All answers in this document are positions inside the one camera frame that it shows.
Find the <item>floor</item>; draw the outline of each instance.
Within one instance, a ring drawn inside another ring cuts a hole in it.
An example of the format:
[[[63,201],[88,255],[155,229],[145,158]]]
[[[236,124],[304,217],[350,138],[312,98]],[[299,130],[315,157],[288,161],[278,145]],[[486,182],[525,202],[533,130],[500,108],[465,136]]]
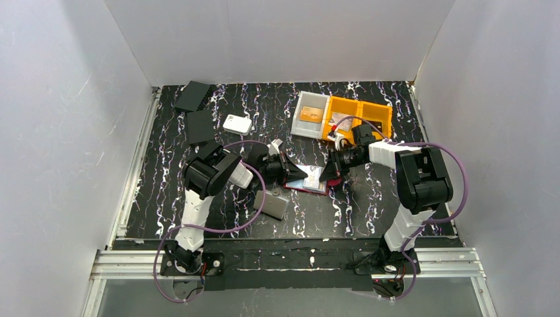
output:
[[[159,239],[170,227],[180,224],[184,190],[181,169],[188,147],[185,117],[173,109],[184,86],[165,86],[162,94],[135,198],[131,208],[128,239]],[[241,139],[270,142],[284,140],[283,149],[300,164],[324,166],[331,143],[290,134],[293,112],[301,91],[365,100],[393,107],[393,136],[396,141],[424,141],[405,82],[264,83],[219,85],[207,105],[215,118],[216,140],[228,144]],[[221,128],[228,114],[249,116],[249,136]],[[246,156],[249,146],[235,149]],[[341,190],[327,196],[284,190],[291,200],[285,218],[277,221],[261,215],[246,230],[207,238],[379,238],[392,224],[398,210],[394,173],[384,166],[365,165],[353,169]],[[254,210],[254,193],[227,187],[213,201],[207,226],[224,229],[245,223]],[[447,216],[438,210],[436,218]],[[454,236],[451,224],[432,226],[424,235]]]

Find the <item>black bracket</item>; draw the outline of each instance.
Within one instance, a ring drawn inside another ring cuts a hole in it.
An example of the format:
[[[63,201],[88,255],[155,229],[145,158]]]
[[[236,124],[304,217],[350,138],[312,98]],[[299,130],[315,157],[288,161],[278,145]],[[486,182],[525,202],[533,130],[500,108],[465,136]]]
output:
[[[224,273],[225,257],[223,253],[202,253],[202,262],[206,264],[204,276]]]
[[[187,160],[183,169],[185,189],[198,193],[200,199],[217,195],[240,161],[239,155],[223,149],[215,141],[209,141]]]
[[[174,240],[166,242],[163,246],[163,251],[164,255],[160,268],[161,275],[193,275],[200,270],[200,252],[185,250]],[[180,271],[178,267],[182,267],[185,272]]]
[[[290,158],[280,151],[279,154],[269,155],[266,145],[255,145],[249,152],[247,164],[256,168],[264,180],[285,184],[294,180],[302,180],[308,175],[297,167]]]
[[[341,178],[350,172],[350,168],[370,162],[368,146],[376,142],[371,126],[363,123],[353,127],[352,136],[354,143],[356,143],[354,147],[342,150],[329,150],[327,165],[319,177],[321,182]]]
[[[413,215],[451,200],[453,187],[439,149],[423,147],[417,154],[400,151],[395,160],[399,200]]]
[[[412,272],[412,265],[416,267],[416,273],[420,273],[420,265],[418,262],[418,256],[416,255],[416,251],[412,248],[406,251],[406,254],[415,262],[412,264],[400,253],[400,252],[391,252],[390,257],[387,258],[383,264],[376,261],[378,257],[378,252],[354,252],[353,254],[353,262],[352,264],[359,264],[362,261],[364,263],[354,267],[354,272],[357,275],[372,275],[372,274],[395,274],[394,272],[387,272],[385,271],[385,267],[387,265],[392,265],[395,268],[399,269],[401,267],[405,267],[407,272]]]

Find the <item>glass surface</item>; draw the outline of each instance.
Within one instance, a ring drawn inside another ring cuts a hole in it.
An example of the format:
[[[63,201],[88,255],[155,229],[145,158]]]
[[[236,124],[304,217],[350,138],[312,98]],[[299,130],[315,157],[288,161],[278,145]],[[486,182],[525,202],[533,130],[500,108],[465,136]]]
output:
[[[172,282],[161,283],[173,295]],[[176,289],[188,294],[195,287],[189,284]],[[152,280],[108,280],[99,316],[482,316],[468,277],[417,279],[414,290],[395,303],[371,296],[376,295],[349,289],[236,289],[176,304],[162,297]]]

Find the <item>small white box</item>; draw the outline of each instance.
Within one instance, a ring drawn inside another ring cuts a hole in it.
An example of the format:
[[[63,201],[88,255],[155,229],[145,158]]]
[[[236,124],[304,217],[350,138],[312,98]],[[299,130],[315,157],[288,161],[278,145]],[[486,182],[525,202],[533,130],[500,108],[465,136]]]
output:
[[[330,96],[325,94],[314,94],[313,92],[300,91],[296,110],[294,111],[291,133],[293,135],[301,135],[303,137],[322,139],[330,98]],[[323,110],[323,120],[320,123],[302,121],[300,119],[300,115],[301,109],[304,106]]]
[[[249,134],[252,126],[253,121],[251,121],[251,119],[234,116],[232,114],[227,116],[223,125],[224,130],[244,136]]]

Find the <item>card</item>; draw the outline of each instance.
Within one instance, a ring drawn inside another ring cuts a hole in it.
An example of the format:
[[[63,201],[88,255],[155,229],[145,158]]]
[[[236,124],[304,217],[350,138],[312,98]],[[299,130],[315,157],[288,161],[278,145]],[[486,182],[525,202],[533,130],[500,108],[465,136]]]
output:
[[[321,123],[323,121],[323,109],[303,106],[300,114],[301,121]]]
[[[347,114],[339,114],[338,112],[333,112],[332,117],[329,120],[329,125],[335,125],[340,121],[342,118],[348,116]],[[352,126],[353,119],[346,119],[342,121],[342,123],[338,126],[338,128],[342,131],[350,131],[350,127]]]
[[[302,171],[306,172],[308,174],[308,177],[303,180],[295,180],[293,182],[286,183],[284,184],[284,188],[287,188],[289,190],[300,190],[304,192],[310,192],[310,193],[321,194],[321,195],[327,194],[327,182],[326,181],[319,182],[319,177],[321,176],[321,172],[323,171],[323,168],[321,166],[301,165],[301,164],[296,164],[296,166],[299,167]],[[310,176],[314,178],[311,182],[308,180]]]
[[[307,178],[303,180],[303,188],[313,189],[316,190],[319,188],[320,182],[319,177],[321,176],[321,172],[323,168],[320,166],[307,166],[306,173]]]

